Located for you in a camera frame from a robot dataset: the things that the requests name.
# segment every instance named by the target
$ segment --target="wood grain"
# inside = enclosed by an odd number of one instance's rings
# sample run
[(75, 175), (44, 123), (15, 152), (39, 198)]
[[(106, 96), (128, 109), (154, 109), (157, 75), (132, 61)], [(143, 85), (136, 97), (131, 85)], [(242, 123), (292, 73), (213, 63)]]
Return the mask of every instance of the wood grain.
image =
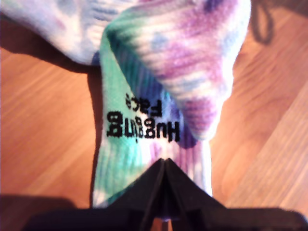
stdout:
[[(213, 194), (226, 206), (308, 216), (307, 28), (307, 0), (253, 0), (211, 141)], [(1, 21), (1, 230), (18, 231), (38, 212), (89, 207), (101, 87), (99, 68)]]

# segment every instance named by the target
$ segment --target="black lettering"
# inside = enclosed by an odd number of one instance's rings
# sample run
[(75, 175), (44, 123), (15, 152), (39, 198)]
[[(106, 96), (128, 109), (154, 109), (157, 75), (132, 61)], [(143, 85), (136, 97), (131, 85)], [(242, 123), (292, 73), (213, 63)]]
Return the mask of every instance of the black lettering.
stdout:
[(109, 125), (109, 130), (107, 131), (108, 136), (121, 137), (122, 136), (122, 124), (123, 124), (123, 114), (121, 112), (108, 112), (107, 120), (111, 123)]
[(135, 121), (133, 121), (131, 119), (130, 120), (130, 129), (129, 129), (128, 118), (125, 118), (125, 133), (124, 134), (125, 134), (126, 137), (133, 137), (134, 136), (135, 127), (136, 127)]
[(153, 118), (147, 118), (144, 121), (144, 125), (148, 128), (145, 131), (145, 138), (154, 139), (155, 138), (155, 120)]
[(134, 101), (135, 104), (136, 104), (136, 107), (133, 107), (134, 112), (138, 111), (138, 109), (139, 109), (139, 101), (135, 97), (131, 98), (131, 100)]
[(172, 134), (175, 133), (175, 141), (180, 141), (180, 125), (178, 122), (175, 122), (175, 127), (172, 127), (172, 123), (168, 122), (168, 141), (172, 141)]
[(137, 116), (135, 117), (135, 121), (136, 121), (137, 126), (139, 126), (139, 132), (136, 134), (138, 134), (139, 138), (142, 138), (143, 137), (142, 121)]
[(147, 99), (140, 98), (140, 112), (148, 114), (148, 108), (150, 107), (150, 101)]
[(160, 138), (160, 130), (161, 128), (163, 129), (163, 137), (167, 137), (167, 126), (165, 123), (158, 123), (156, 126), (156, 133), (157, 133), (157, 138)]
[(151, 116), (162, 117), (162, 101), (157, 100), (157, 106), (151, 107)]
[(131, 108), (131, 102), (130, 102), (130, 98), (129, 98), (128, 94), (126, 94), (125, 102), (126, 102), (126, 106), (128, 107), (128, 109), (130, 109)]

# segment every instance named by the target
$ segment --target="ribbed knit fabric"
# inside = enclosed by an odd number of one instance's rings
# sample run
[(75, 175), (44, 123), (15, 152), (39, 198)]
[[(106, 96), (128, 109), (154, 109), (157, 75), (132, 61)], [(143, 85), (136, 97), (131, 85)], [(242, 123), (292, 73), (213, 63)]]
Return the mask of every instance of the ribbed knit fabric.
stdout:
[(71, 60), (99, 65), (106, 25), (138, 0), (2, 0), (1, 11)]
[(109, 205), (158, 158), (212, 195), (208, 141), (230, 96), (249, 0), (153, 0), (101, 43), (103, 135), (93, 206)]

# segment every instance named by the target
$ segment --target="hardwood plank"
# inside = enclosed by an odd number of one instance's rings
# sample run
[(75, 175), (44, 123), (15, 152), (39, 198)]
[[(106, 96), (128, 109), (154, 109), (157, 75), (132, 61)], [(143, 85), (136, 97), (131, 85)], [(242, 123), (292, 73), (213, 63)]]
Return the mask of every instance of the hardwood plank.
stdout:
[(308, 217), (308, 82), (256, 156), (232, 207), (275, 207)]
[[(308, 10), (308, 2), (300, 7)], [(281, 13), (273, 15), (274, 21), (283, 23), (275, 28), (271, 43), (250, 50), (248, 36), (244, 44), (242, 58), (250, 61), (244, 68), (241, 62), (235, 66), (233, 93), (211, 141), (213, 195), (221, 203), (236, 189), (308, 78), (302, 62), (308, 58), (308, 20), (289, 9), (275, 10)], [(280, 21), (283, 15), (287, 19)]]

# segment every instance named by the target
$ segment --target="sock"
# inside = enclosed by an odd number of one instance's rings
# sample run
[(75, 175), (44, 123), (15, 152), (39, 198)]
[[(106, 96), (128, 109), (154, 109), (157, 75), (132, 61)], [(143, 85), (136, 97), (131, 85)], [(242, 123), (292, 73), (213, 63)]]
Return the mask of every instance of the sock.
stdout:
[(71, 60), (99, 65), (106, 25), (138, 0), (2, 0), (1, 11)]
[(93, 206), (105, 207), (158, 158), (212, 195), (209, 140), (230, 96), (249, 0), (153, 0), (103, 33), (103, 135)]

